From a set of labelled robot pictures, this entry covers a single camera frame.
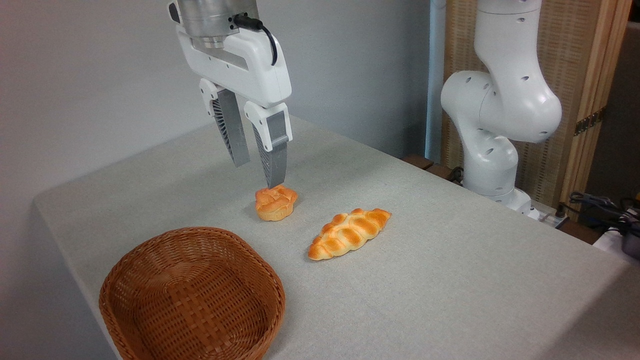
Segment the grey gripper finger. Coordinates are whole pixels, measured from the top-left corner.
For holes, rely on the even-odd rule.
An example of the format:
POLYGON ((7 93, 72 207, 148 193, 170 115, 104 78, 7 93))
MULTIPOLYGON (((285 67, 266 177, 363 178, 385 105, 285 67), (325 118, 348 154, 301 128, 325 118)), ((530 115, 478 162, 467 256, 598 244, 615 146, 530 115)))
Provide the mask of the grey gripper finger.
POLYGON ((215 120, 234 166, 247 164, 250 161, 249 148, 236 94, 208 79, 201 79, 199 88, 206 112, 215 120))
POLYGON ((272 189, 286 177, 288 142, 293 139, 288 107, 281 103, 264 108, 247 101, 243 110, 253 126, 267 187, 272 189))

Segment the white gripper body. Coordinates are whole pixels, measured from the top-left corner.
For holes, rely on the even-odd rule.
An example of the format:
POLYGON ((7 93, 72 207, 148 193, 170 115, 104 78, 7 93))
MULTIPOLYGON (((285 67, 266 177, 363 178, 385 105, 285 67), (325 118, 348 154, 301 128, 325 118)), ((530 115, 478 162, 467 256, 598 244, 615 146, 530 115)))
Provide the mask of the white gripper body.
POLYGON ((280 44, 272 65, 271 43, 263 32, 241 28, 227 36, 223 48, 206 48, 176 25, 179 43, 189 67, 201 78, 232 91, 265 109, 291 95, 291 81, 280 44))

